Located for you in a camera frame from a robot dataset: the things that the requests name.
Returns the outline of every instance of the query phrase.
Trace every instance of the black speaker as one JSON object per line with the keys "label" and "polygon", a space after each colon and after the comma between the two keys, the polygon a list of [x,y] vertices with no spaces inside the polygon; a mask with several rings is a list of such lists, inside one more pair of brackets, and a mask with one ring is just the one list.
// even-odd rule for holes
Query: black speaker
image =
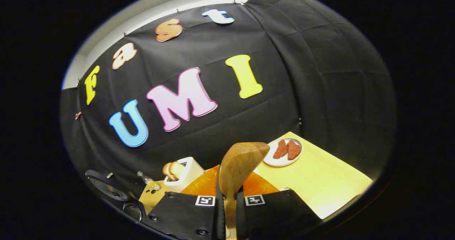
{"label": "black speaker", "polygon": [[126,191],[113,178],[109,177],[109,175],[102,175],[99,172],[87,170],[85,177],[91,186],[114,200],[126,202],[134,198],[134,195],[130,191]]}

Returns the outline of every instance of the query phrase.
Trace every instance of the small bottle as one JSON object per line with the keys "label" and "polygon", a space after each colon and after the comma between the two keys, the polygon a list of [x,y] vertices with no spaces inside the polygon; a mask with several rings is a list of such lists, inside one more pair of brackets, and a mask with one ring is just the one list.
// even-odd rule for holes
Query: small bottle
{"label": "small bottle", "polygon": [[139,171],[137,173],[137,175],[143,179],[145,184],[149,185],[154,190],[160,190],[161,189],[161,186],[158,183],[154,182],[151,178],[145,176],[142,172]]}

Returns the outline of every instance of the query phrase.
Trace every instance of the letter m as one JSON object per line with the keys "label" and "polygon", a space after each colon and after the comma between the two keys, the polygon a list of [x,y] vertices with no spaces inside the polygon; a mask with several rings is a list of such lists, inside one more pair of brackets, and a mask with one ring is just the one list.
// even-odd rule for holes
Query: letter m
{"label": "letter m", "polygon": [[190,120],[190,108],[188,101],[193,107],[192,115],[200,117],[215,110],[216,102],[210,100],[199,78],[200,69],[192,67],[180,73],[178,77],[178,95],[163,85],[152,88],[147,93],[147,99],[152,100],[164,121],[164,130],[173,131],[180,126],[180,120],[175,119],[171,111],[185,121]]}

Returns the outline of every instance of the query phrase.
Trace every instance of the wooden spatula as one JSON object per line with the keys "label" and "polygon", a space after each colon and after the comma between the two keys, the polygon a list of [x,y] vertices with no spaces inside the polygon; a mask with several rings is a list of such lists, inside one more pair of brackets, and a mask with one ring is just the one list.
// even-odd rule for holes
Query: wooden spatula
{"label": "wooden spatula", "polygon": [[264,160],[270,147],[262,142],[236,143],[221,161],[218,185],[224,195],[226,227],[236,226],[235,197],[240,187],[253,170]]}

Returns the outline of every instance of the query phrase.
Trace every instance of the toast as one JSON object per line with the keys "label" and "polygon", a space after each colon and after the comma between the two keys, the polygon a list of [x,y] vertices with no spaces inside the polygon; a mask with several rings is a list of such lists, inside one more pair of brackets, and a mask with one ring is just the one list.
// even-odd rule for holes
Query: toast
{"label": "toast", "polygon": [[169,180],[176,181],[182,176],[185,166],[178,162],[168,162],[163,167],[163,174],[166,175]]}

